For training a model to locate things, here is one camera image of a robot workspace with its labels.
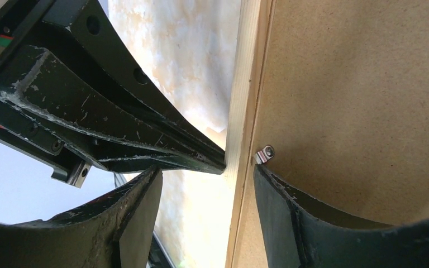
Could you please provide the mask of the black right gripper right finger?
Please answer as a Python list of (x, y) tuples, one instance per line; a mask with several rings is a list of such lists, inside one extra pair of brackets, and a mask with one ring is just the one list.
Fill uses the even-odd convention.
[(254, 167), (269, 267), (429, 267), (429, 220), (391, 226), (336, 209)]

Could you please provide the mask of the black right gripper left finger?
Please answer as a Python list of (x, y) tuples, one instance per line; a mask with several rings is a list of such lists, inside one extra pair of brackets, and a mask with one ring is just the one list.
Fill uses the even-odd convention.
[(46, 221), (0, 224), (0, 267), (145, 267), (162, 186), (153, 166)]

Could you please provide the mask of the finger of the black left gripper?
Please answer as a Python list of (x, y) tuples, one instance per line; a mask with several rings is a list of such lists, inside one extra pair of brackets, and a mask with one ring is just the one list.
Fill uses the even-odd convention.
[(98, 93), (181, 141), (222, 150), (191, 125), (129, 53), (98, 1), (55, 1), (43, 23), (49, 49)]
[(62, 138), (105, 170), (137, 173), (156, 165), (221, 174), (224, 152), (181, 141), (98, 93), (50, 50), (25, 45), (0, 72), (0, 101)]

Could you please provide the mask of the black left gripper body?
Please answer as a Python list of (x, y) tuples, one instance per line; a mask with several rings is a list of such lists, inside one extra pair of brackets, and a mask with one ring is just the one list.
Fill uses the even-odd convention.
[[(53, 1), (7, 1), (0, 8), (0, 71), (20, 42), (41, 21)], [(51, 177), (80, 188), (91, 165), (72, 153), (64, 140), (0, 101), (0, 143), (53, 169)]]

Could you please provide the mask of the brown cardboard backing board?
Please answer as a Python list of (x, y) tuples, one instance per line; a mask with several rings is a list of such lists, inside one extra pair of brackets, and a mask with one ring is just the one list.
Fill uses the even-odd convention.
[(264, 1), (249, 155), (319, 200), (429, 218), (429, 1)]

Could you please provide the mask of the light wooden picture frame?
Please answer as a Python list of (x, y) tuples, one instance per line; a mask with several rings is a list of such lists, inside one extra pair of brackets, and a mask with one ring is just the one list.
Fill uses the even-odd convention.
[(232, 193), (232, 214), (225, 267), (239, 267), (246, 254), (244, 234), (254, 201), (252, 145), (276, 1), (242, 1), (231, 87), (225, 181)]

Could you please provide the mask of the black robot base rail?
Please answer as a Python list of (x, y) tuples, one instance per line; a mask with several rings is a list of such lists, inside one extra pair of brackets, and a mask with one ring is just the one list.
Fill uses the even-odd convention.
[(154, 233), (162, 176), (155, 175), (136, 199), (113, 241), (113, 267), (173, 267)]

